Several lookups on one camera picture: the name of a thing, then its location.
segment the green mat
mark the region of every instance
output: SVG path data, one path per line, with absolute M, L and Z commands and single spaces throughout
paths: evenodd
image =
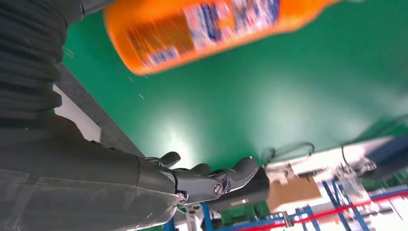
M 148 77 L 122 64 L 97 13 L 70 28 L 64 63 L 146 156 L 230 167 L 295 141 L 335 147 L 408 113 L 407 12 L 406 0 L 342 2 L 297 32 Z

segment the cardboard box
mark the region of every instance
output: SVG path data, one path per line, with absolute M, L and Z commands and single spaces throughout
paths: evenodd
M 270 184 L 267 204 L 271 212 L 287 211 L 307 206 L 309 201 L 321 198 L 313 178 L 288 179 L 287 184 L 275 181 Z

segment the transparent plastic cover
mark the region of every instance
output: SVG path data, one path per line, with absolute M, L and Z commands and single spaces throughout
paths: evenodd
M 31 178 L 0 169 L 0 230 L 139 230 L 167 222 L 182 199 L 130 185 Z

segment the red barrier tape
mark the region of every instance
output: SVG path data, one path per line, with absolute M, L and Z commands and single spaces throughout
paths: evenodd
M 322 213 L 318 213 L 318 214 L 315 214 L 313 216 L 309 216 L 309 217 L 307 217 L 305 219 L 300 219 L 300 220 L 296 220 L 296 221 L 293 221 L 293 222 L 295 224 L 296 223 L 306 223 L 306 222 L 309 222 L 311 220 L 316 220 L 316 219 L 323 218 L 323 217 L 326 217 L 326 216 L 329 216 L 329 215 L 332 215 L 332 214 L 339 214 L 339 213 L 341 213 L 341 212 L 343 212 L 343 211 L 345 211 L 347 209 L 350 209 L 350 208 L 356 208 L 358 206 L 368 205 L 371 202 L 379 202 L 379 201 L 389 200 L 391 198 L 401 197 L 401 196 L 408 196 L 408 192 L 402 192 L 402 193 L 396 193 L 396 194 L 392 194 L 392 195 L 388 195 L 388 196 L 378 197 L 378 198 L 375 198 L 375 199 L 372 199 L 372 200 L 369 200 L 369 201 L 364 201 L 364 202 L 361 202 L 361 203 L 358 203 L 358 204 L 355 204 L 355 205 L 344 205 L 344 206 L 337 207 L 335 209 L 328 210 L 328 211 L 325 211 L 325 212 L 322 212 Z M 286 225 L 284 223 L 278 223 L 278 224 L 269 224 L 269 225 L 256 226 L 256 227 L 251 227 L 251 228 L 246 228 L 246 229 L 240 229 L 238 231 L 263 231 L 263 230 L 270 230 L 270 229 L 273 229 L 273 228 L 285 227 L 285 226 Z

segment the bottle label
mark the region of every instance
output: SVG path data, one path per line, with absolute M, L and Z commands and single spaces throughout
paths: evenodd
M 216 0 L 194 4 L 128 30 L 134 51 L 145 66 L 269 29 L 278 18 L 280 0 Z

